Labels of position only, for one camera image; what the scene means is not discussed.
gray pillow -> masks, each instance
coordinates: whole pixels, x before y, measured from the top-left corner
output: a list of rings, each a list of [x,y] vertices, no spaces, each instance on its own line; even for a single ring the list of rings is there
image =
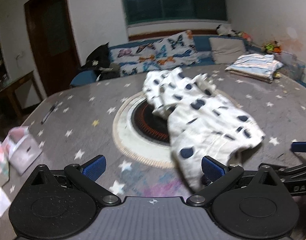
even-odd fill
[[[210,38],[213,60],[216,64],[233,63],[241,55],[247,54],[242,40]]]

crosshair logo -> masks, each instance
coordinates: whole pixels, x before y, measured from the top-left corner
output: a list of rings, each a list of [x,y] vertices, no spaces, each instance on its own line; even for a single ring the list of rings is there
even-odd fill
[[[150,201],[149,201],[149,203],[151,203],[151,204],[156,204],[157,202],[159,202],[159,201],[157,201],[156,199],[151,199]]]

white wall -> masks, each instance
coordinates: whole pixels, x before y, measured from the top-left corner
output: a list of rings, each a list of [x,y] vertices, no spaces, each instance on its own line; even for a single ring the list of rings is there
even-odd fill
[[[284,51],[306,63],[306,0],[227,0],[227,9],[233,29],[259,45],[280,41]]]
[[[169,20],[163,22],[150,22],[142,24],[132,24],[128,27],[128,35],[136,35],[142,33],[171,31],[171,30],[196,30],[210,29],[215,30],[220,24],[229,26],[228,22],[210,21],[210,20]]]
[[[45,91],[37,72],[26,29],[24,4],[29,0],[0,0],[0,43],[11,79],[34,70],[38,86]],[[68,0],[77,52],[82,64],[96,47],[110,41],[128,41],[121,0]],[[16,63],[18,54],[23,56]],[[39,102],[31,84],[20,87],[17,97],[22,107]]]

wooden door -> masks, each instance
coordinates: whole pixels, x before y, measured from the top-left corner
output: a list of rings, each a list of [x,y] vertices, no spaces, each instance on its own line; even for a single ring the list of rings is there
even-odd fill
[[[35,63],[47,95],[68,89],[80,62],[67,0],[30,0],[24,7]]]

wooden table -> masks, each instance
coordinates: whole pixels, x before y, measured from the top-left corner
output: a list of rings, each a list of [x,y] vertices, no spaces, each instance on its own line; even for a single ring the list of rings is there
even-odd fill
[[[33,71],[27,73],[26,75],[12,81],[11,83],[7,84],[3,88],[0,89],[0,98],[2,97],[8,97],[9,101],[12,104],[13,109],[15,110],[15,113],[18,117],[18,119],[23,122],[23,114],[22,114],[22,108],[17,100],[17,97],[15,95],[15,90],[18,89],[21,85],[28,82],[29,80],[32,80],[33,86],[36,90],[37,96],[39,97],[40,101],[43,101],[42,94],[40,93],[40,90],[37,86],[36,80],[33,75]]]

